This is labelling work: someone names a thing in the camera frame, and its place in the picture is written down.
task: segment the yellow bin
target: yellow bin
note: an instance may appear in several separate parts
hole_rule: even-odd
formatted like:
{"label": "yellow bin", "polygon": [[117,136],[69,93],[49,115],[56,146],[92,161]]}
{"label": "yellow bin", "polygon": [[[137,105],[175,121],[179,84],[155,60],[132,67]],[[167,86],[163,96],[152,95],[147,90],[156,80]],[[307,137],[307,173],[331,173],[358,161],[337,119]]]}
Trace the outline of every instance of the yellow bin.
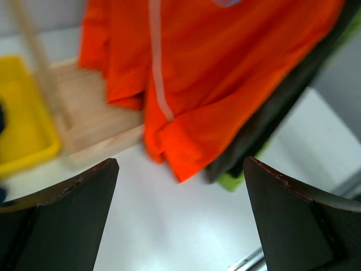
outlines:
{"label": "yellow bin", "polygon": [[0,58],[0,180],[56,156],[60,141],[33,77],[17,56]]}

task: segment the gray wall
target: gray wall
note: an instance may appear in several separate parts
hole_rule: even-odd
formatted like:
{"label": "gray wall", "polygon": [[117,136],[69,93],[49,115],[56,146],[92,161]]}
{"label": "gray wall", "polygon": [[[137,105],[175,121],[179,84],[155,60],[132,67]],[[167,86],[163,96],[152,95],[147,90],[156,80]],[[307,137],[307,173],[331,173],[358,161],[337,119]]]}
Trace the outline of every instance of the gray wall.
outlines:
{"label": "gray wall", "polygon": [[361,141],[361,31],[333,56],[314,88]]}
{"label": "gray wall", "polygon": [[[29,8],[36,27],[41,30],[80,25],[85,0],[22,0]],[[0,0],[0,36],[17,32],[5,0]]]}

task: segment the white stripe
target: white stripe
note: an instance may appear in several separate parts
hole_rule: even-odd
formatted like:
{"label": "white stripe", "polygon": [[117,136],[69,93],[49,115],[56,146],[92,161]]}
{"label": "white stripe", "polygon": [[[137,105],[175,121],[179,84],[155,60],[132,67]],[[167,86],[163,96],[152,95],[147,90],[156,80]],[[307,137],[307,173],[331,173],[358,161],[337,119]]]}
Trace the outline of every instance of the white stripe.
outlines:
{"label": "white stripe", "polygon": [[149,26],[151,29],[152,69],[157,102],[168,121],[174,120],[164,95],[161,44],[161,0],[149,0]]}

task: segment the orange garment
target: orange garment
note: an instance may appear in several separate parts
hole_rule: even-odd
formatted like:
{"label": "orange garment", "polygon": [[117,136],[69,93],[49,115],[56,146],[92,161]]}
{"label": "orange garment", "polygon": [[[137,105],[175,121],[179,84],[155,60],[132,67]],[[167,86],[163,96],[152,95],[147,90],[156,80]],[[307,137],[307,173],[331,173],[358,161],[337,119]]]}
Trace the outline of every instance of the orange garment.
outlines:
{"label": "orange garment", "polygon": [[[108,0],[103,16],[96,4],[104,1],[90,0],[80,66],[104,70],[91,65],[91,52],[107,36],[98,56],[109,60],[98,62],[109,65],[109,103],[127,106],[145,90],[147,151],[182,182],[222,153],[332,29],[344,1],[242,0],[222,8],[211,0]],[[98,31],[90,17],[111,20]]]}

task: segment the light blue object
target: light blue object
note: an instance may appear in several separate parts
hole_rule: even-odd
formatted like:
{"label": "light blue object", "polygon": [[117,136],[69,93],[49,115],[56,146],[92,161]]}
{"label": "light blue object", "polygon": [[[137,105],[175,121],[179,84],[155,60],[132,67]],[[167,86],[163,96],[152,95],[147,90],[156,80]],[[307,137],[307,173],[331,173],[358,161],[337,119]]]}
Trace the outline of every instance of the light blue object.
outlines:
{"label": "light blue object", "polygon": [[216,5],[220,7],[230,7],[238,2],[241,2],[241,0],[212,0]]}

